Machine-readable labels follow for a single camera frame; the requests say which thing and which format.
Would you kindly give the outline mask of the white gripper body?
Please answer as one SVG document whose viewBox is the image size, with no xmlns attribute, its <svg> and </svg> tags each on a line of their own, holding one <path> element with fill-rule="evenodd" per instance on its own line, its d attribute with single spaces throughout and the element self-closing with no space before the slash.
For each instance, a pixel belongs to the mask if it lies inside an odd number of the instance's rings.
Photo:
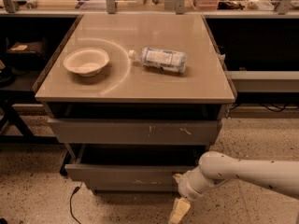
<svg viewBox="0 0 299 224">
<path fill-rule="evenodd" d="M 178 178 L 178 193 L 187 201 L 194 202 L 203 196 L 203 175 L 197 171 L 188 171 Z"/>
</svg>

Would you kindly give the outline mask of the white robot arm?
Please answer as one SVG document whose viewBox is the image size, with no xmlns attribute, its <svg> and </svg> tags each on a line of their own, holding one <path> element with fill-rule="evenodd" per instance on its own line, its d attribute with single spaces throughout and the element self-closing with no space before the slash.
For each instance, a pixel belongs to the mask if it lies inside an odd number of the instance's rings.
<svg viewBox="0 0 299 224">
<path fill-rule="evenodd" d="M 168 224 L 179 224 L 207 190 L 232 179 L 297 199 L 299 197 L 298 161 L 263 161 L 235 159 L 217 151 L 204 153 L 198 165 L 184 174 L 175 174 L 179 198 L 174 201 Z"/>
</svg>

